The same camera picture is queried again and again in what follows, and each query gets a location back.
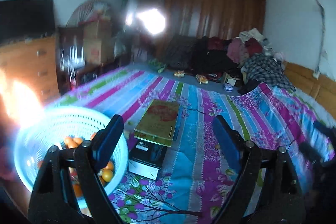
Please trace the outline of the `blue plastic basket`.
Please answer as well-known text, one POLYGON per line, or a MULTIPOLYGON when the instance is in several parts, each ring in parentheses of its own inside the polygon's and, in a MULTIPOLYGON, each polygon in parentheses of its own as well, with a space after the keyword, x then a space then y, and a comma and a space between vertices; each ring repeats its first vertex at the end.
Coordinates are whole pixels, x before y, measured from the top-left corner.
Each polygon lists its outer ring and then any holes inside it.
POLYGON ((89 139, 93 133, 106 128, 110 120, 93 109, 63 106, 45 110, 40 120, 22 127, 14 143, 14 165, 26 189, 33 191, 38 162, 51 146, 64 149, 64 139, 68 136, 89 139))

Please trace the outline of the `dark navy box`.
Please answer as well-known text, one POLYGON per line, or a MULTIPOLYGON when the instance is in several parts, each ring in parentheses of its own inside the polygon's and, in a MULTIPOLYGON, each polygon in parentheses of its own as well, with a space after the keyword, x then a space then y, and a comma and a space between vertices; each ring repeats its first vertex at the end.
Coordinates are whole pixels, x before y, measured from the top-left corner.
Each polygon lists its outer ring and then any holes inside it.
POLYGON ((168 147, 138 140, 129 153, 128 171, 156 180, 162 168, 168 147))

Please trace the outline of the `wooden headboard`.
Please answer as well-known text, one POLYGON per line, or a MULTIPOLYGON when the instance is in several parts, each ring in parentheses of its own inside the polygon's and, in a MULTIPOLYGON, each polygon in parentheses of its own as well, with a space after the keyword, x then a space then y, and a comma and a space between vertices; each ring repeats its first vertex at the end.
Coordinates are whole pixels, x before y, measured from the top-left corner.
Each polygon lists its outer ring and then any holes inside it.
POLYGON ((284 74, 289 81, 304 93, 311 96, 325 110, 335 118, 335 81, 325 75, 320 75, 317 79, 313 76, 313 71, 301 65, 284 62, 284 74))

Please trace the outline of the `floral striped bed sheet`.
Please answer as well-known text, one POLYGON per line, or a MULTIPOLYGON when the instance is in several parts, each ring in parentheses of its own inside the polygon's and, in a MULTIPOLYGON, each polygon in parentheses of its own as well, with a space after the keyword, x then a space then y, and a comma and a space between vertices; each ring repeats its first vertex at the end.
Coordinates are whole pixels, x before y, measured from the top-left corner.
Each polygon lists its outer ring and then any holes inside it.
POLYGON ((178 102, 182 121, 158 177, 149 180, 126 173, 109 196, 126 223, 212 221, 237 177, 212 130, 217 115, 261 148, 285 147, 303 189, 311 184, 311 172, 298 144, 308 140, 325 160, 334 156, 330 142, 313 128, 313 122, 333 127, 335 119, 300 90, 261 84, 246 95, 226 96, 126 67, 67 93, 55 104, 88 107, 109 117, 121 115, 128 144, 133 146, 134 128, 154 99, 178 102))

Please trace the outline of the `yellow gift box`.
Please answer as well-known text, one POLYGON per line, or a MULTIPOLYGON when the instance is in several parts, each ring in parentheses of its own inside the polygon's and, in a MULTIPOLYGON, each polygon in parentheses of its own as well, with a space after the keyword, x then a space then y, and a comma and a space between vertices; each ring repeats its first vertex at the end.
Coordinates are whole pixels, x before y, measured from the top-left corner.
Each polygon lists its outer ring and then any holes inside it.
POLYGON ((135 127, 134 137, 157 145, 171 147, 179 108, 177 102, 153 100, 135 127))

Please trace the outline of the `wooden dresser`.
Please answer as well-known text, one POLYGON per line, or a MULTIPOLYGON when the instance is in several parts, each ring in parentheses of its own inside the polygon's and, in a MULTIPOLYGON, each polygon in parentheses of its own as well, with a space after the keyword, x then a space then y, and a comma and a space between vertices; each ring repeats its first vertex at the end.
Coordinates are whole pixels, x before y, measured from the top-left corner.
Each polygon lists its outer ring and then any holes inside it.
POLYGON ((27 85, 44 105, 60 96, 55 37, 1 46, 1 69, 9 79, 27 85))

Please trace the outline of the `pile of clothes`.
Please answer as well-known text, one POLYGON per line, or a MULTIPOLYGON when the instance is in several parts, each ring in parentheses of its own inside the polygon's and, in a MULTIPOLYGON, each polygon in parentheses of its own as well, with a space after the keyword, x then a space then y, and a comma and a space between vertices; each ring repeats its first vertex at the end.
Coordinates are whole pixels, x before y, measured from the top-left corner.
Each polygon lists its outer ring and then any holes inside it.
POLYGON ((243 83, 238 93, 252 91, 258 84, 283 88, 294 92, 295 87, 284 73, 282 62, 274 55, 263 52, 260 41, 251 36, 223 40, 218 37, 175 35, 168 42, 161 60, 171 69, 188 71, 195 75, 227 74, 243 83))

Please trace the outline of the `cardboard box with red print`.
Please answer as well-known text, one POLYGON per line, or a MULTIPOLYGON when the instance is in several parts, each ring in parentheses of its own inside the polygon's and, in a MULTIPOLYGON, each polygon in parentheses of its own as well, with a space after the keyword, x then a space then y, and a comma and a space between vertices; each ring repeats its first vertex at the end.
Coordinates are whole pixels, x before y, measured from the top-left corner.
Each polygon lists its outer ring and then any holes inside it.
POLYGON ((114 42, 112 39, 84 39, 85 61, 94 65, 101 65, 114 60, 114 42))

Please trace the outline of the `black television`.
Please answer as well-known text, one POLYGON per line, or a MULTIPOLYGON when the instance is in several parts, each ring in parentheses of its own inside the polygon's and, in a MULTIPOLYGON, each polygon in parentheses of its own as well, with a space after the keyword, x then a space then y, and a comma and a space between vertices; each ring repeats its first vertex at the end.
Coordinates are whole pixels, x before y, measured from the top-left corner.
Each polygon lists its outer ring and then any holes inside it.
POLYGON ((1 42, 50 36, 56 30, 53 0, 1 1, 1 42))

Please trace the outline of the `wooden wardrobe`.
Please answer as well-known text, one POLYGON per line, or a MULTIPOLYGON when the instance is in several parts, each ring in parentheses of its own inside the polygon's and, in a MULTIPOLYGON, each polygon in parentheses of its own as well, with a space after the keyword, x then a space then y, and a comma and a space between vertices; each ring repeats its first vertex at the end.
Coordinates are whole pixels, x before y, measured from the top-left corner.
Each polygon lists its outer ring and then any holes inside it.
POLYGON ((266 0, 165 0, 166 28, 157 42, 162 57, 174 35, 233 39, 240 32, 264 30, 266 0))

